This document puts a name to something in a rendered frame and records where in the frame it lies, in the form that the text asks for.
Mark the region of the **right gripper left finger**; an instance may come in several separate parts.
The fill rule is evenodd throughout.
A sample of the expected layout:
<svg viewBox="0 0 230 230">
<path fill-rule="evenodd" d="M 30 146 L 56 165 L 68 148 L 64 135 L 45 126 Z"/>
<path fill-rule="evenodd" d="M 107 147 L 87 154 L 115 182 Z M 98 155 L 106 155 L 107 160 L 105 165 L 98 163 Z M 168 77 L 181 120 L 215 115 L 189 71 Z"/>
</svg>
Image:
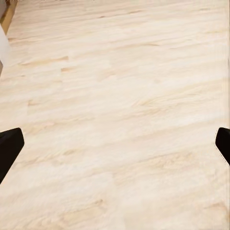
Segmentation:
<svg viewBox="0 0 230 230">
<path fill-rule="evenodd" d="M 22 130 L 18 127 L 0 133 L 0 184 L 24 146 Z"/>
</svg>

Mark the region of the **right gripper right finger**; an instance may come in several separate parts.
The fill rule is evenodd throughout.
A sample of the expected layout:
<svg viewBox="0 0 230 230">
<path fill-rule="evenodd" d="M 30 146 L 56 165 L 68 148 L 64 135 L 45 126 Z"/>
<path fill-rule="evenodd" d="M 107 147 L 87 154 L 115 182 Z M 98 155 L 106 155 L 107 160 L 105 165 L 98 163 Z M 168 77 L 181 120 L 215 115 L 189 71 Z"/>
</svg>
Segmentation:
<svg viewBox="0 0 230 230">
<path fill-rule="evenodd" d="M 230 165 L 230 129 L 219 128 L 215 144 Z"/>
</svg>

